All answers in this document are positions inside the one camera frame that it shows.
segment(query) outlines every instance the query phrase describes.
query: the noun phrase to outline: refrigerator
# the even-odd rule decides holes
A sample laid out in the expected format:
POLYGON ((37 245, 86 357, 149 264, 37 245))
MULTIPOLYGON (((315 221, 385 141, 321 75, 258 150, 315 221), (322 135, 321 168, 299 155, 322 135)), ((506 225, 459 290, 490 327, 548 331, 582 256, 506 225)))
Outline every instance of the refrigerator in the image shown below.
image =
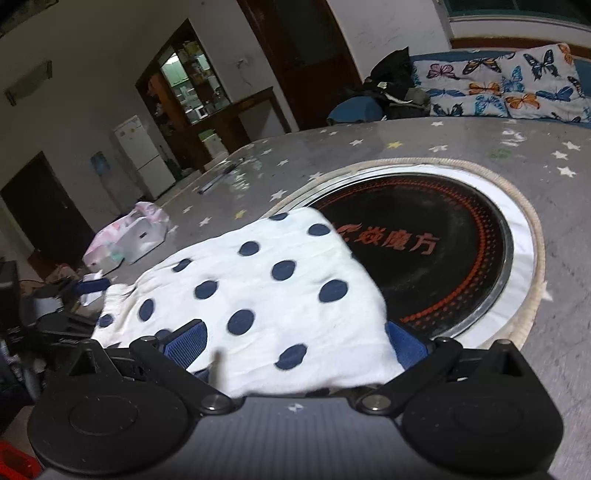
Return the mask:
POLYGON ((173 175, 137 115, 113 131, 155 199, 174 185, 173 175))

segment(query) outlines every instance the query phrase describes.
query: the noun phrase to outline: white towel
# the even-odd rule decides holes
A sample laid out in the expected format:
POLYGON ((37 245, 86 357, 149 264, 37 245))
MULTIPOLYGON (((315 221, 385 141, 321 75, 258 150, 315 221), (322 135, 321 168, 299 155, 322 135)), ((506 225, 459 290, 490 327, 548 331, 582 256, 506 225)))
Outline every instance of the white towel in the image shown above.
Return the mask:
POLYGON ((93 338, 128 346, 193 319, 222 353, 216 388, 231 397, 385 383, 403 370, 377 286, 330 223, 303 208, 187 247, 114 285, 93 338))

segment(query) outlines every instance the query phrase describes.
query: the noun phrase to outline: metal screw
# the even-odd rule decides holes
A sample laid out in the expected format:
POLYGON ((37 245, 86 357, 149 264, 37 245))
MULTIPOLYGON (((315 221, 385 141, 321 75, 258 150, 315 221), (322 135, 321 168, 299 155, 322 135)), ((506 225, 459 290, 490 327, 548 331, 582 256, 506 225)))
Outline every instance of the metal screw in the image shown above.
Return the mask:
POLYGON ((201 401, 201 405, 210 411, 225 410, 230 406, 230 399, 224 395, 208 395, 201 401))
POLYGON ((370 395, 369 397, 365 397, 361 403, 365 408, 372 411, 385 410, 392 404, 390 399, 383 395, 370 395))

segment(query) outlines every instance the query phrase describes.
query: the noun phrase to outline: beige rope trim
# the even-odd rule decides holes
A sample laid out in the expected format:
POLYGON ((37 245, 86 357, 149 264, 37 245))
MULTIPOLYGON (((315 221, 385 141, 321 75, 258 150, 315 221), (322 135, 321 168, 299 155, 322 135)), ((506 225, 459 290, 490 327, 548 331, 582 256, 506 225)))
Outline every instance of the beige rope trim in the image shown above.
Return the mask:
POLYGON ((277 203, 271 210, 269 210, 264 217, 274 215, 282 208, 289 205, 294 200, 298 199, 303 194, 313 190, 324 182, 342 175, 357 173, 360 170, 368 168, 383 167, 387 165, 408 165, 408 164, 430 164, 441 165, 446 167, 459 168, 471 173, 475 173, 484 179, 489 180, 505 192, 521 209, 522 213, 527 218, 530 224, 535 243, 535 268, 532 283, 525 300, 511 317, 511 319, 490 339, 484 342, 481 347, 487 348, 492 342, 499 338, 507 338, 511 340, 519 349, 523 347, 527 336, 530 333, 532 325, 534 324, 535 315, 540 306, 542 294, 544 292, 544 275, 546 268, 546 257, 544 248, 544 234, 542 232, 542 225, 537 213, 535 212, 531 203, 525 196, 508 180, 505 180, 499 174, 492 170, 477 165, 466 160, 454 160, 452 158, 424 158, 424 157, 403 157, 403 158, 382 158, 379 160, 370 160, 360 163, 355 163, 335 171, 331 171, 322 175, 317 180, 307 183, 302 188, 296 190, 282 201, 277 203))

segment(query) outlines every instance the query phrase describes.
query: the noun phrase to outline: dark doorway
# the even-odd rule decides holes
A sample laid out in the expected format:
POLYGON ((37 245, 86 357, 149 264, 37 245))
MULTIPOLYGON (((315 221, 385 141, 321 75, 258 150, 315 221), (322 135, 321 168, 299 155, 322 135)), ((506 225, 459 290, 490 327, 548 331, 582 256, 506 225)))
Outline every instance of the dark doorway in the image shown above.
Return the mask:
POLYGON ((238 0, 302 130, 326 126, 359 73, 326 0, 238 0))
POLYGON ((76 268, 95 233, 39 153, 0 191, 15 220, 47 261, 76 268))

